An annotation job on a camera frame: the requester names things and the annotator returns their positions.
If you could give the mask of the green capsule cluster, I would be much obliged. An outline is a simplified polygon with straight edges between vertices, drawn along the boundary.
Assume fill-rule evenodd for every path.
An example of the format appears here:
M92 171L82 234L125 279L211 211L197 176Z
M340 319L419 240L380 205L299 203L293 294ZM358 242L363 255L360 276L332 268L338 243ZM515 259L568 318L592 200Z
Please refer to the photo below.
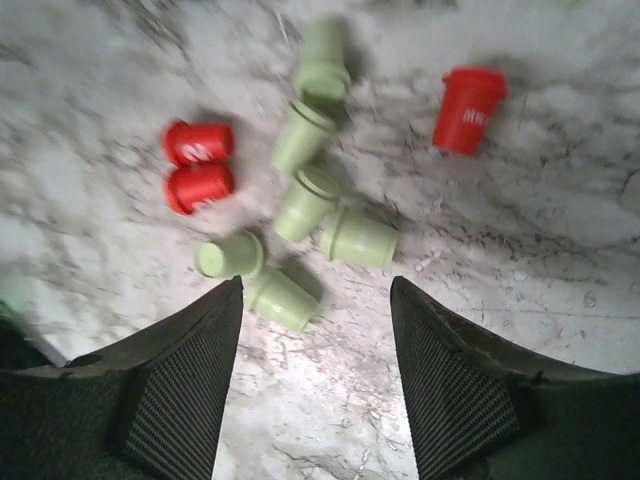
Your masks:
M292 175L274 230L285 240L301 242L336 209L339 201L336 181L314 166L305 166Z
M336 122L302 100L290 103L287 123L276 142L272 166L285 173L308 164L337 132Z
M296 93L342 101L350 83L340 24L335 18L310 23L302 38L300 61L293 79Z
M328 260L389 268L398 241L394 228L340 205L323 223L319 249Z

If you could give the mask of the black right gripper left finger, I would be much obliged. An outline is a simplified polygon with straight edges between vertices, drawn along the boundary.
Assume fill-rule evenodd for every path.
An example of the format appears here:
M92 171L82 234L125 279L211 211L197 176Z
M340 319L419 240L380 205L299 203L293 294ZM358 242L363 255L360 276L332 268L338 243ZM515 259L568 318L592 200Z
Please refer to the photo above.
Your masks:
M233 278L62 367L3 317L2 477L210 478L242 315Z

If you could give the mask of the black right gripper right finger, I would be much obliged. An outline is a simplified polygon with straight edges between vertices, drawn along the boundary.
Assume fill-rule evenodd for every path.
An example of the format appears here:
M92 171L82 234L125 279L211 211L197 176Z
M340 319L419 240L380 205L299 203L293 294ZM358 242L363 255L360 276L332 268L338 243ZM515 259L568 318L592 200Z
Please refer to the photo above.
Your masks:
M637 374L525 349L404 277L390 308L420 478L638 477Z

